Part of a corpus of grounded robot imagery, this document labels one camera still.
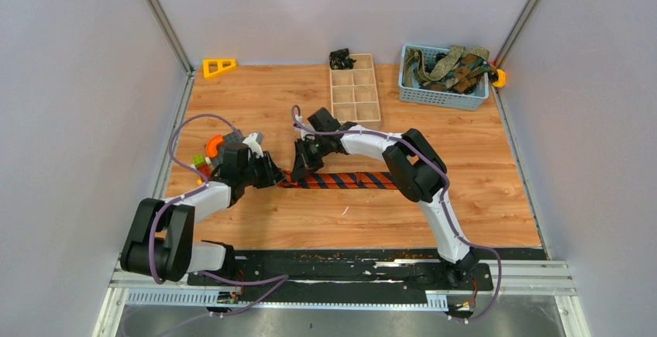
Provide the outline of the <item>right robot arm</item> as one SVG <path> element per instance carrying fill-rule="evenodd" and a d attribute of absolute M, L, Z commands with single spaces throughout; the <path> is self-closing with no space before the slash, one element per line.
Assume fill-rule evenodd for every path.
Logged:
<path fill-rule="evenodd" d="M 467 242 L 447 192 L 446 166 L 416 129 L 406 133 L 383 133 L 350 123 L 347 130 L 319 132 L 297 126 L 294 180 L 323 167 L 330 153 L 368 156 L 385 162 L 397 189 L 420 207 L 437 242 L 442 277 L 452 288 L 462 288 L 473 279 L 478 259 Z"/>

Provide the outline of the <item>orange navy striped tie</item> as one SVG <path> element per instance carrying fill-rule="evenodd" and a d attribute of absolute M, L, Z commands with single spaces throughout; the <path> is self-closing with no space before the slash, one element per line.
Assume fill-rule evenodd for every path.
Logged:
<path fill-rule="evenodd" d="M 293 180 L 288 170 L 284 173 L 285 179 L 277 186 L 286 189 L 397 190 L 397 185 L 389 172 L 315 173 L 299 180 Z"/>

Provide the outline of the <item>yellow triangle bracket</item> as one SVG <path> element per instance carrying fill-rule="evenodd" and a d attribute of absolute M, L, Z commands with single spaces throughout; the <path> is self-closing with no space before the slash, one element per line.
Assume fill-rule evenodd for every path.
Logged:
<path fill-rule="evenodd" d="M 235 70 L 237 66 L 234 59 L 204 59 L 202 62 L 203 77 L 208 81 Z"/>

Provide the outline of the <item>wooden compartment box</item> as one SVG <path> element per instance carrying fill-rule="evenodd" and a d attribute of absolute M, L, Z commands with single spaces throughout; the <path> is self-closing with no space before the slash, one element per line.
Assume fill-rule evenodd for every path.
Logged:
<path fill-rule="evenodd" d="M 356 53 L 350 57 L 356 61 L 353 68 L 329 69 L 330 111 L 341 123 L 355 122 L 379 130 L 383 121 L 373 56 Z"/>

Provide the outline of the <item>orange curved block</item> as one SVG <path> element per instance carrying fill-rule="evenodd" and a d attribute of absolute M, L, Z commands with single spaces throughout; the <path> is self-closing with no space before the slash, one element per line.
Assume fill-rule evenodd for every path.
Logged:
<path fill-rule="evenodd" d="M 222 135 L 216 135 L 210 138 L 205 145 L 205 152 L 207 157 L 210 159 L 216 158 L 220 155 L 220 147 L 225 143 L 224 137 Z"/>

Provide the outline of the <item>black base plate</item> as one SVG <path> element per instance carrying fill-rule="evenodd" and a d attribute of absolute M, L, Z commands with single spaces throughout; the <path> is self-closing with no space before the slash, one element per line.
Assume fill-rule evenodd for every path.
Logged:
<path fill-rule="evenodd" d="M 288 275 L 270 302 L 421 304 L 426 291 L 491 291 L 485 263 L 456 273 L 436 249 L 240 249 L 232 280 L 247 281 L 243 300 L 270 289 L 258 280 Z"/>

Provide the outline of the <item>yellow orange corner bracket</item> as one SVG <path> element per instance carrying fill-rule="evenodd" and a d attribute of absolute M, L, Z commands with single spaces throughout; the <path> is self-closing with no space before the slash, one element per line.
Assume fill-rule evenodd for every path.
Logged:
<path fill-rule="evenodd" d="M 507 83 L 507 74 L 494 61 L 488 61 L 488 76 L 490 84 L 495 88 L 503 88 Z"/>

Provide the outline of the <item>olive patterned tie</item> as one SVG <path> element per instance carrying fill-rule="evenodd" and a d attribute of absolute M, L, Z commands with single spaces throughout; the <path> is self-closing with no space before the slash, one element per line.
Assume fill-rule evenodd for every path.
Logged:
<path fill-rule="evenodd" d="M 481 46 L 452 45 L 446 51 L 407 46 L 401 62 L 401 83 L 405 87 L 417 84 L 428 90 L 464 94 L 482 76 L 496 73 L 489 56 L 490 51 Z"/>

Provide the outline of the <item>green and red toy blocks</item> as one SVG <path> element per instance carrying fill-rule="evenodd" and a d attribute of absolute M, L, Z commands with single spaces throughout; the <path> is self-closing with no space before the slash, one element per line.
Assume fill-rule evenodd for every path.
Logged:
<path fill-rule="evenodd" d="M 199 171 L 206 178 L 210 178 L 212 173 L 211 160 L 202 154 L 196 154 L 192 157 L 192 166 L 195 170 Z"/>

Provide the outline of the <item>blue plastic basket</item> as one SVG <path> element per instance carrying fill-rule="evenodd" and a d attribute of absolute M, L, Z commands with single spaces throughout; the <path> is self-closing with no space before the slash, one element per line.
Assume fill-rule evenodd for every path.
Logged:
<path fill-rule="evenodd" d="M 401 62 L 404 58 L 404 48 L 407 46 L 417 46 L 413 44 L 406 44 L 401 50 Z M 449 48 L 436 48 L 430 46 L 420 46 L 422 48 L 435 48 L 437 50 L 446 51 Z M 488 99 L 490 94 L 490 81 L 488 74 L 484 75 L 478 85 L 475 87 L 473 93 L 469 95 L 461 95 L 451 92 L 433 91 L 420 88 L 417 84 L 411 87 L 405 87 L 401 83 L 401 65 L 399 68 L 398 78 L 399 99 L 401 101 L 412 102 L 423 105 L 442 106 L 446 108 L 455 108 L 468 111 L 477 110 L 483 101 Z"/>

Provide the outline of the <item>brown teal patterned tie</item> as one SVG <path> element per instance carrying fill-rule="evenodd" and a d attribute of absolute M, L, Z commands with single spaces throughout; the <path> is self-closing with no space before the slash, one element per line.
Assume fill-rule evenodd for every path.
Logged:
<path fill-rule="evenodd" d="M 420 83 L 424 89 L 469 95 L 480 79 L 488 74 L 488 61 L 472 51 L 466 51 L 458 58 L 437 53 L 435 58 L 435 64 L 425 66 L 425 73 L 427 76 L 434 72 L 445 75 L 435 80 L 424 80 Z"/>

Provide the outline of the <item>rolled black tie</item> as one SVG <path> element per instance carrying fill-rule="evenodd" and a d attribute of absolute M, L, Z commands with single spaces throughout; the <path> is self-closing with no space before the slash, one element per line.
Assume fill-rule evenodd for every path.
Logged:
<path fill-rule="evenodd" d="M 348 48 L 333 50 L 329 53 L 328 61 L 331 70 L 351 70 L 357 62 L 356 59 L 351 57 Z"/>

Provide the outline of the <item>grey building baseplate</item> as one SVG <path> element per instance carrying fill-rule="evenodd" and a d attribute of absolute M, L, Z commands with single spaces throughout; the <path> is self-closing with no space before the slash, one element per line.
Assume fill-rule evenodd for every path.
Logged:
<path fill-rule="evenodd" d="M 222 136 L 224 137 L 225 143 L 223 146 L 220 147 L 220 151 L 221 151 L 220 155 L 213 159 L 209 158 L 212 162 L 213 167 L 217 167 L 220 163 L 222 163 L 225 155 L 225 149 L 229 144 L 241 143 L 245 138 L 245 136 L 239 130 L 237 132 L 233 131 Z"/>

